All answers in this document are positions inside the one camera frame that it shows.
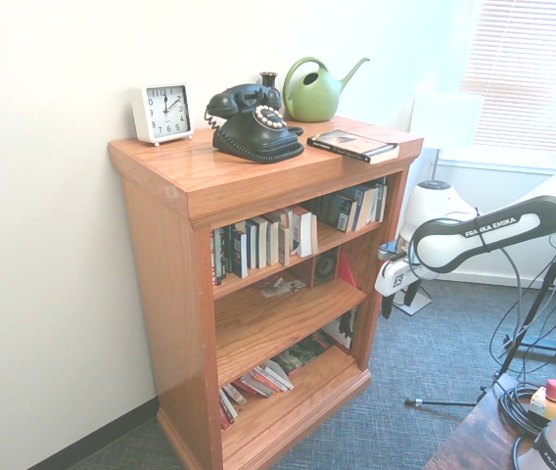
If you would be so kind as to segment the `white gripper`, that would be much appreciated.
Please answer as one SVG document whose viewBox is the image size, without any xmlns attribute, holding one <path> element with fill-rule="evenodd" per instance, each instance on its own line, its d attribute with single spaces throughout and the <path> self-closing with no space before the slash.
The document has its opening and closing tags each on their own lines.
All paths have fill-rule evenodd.
<svg viewBox="0 0 556 470">
<path fill-rule="evenodd" d="M 423 276 L 421 264 L 411 264 L 407 258 L 391 259 L 384 263 L 377 275 L 375 289 L 382 297 L 381 315 L 389 319 L 393 308 L 393 297 L 397 291 L 405 290 L 404 304 L 411 306 L 419 291 L 418 281 Z"/>
</svg>

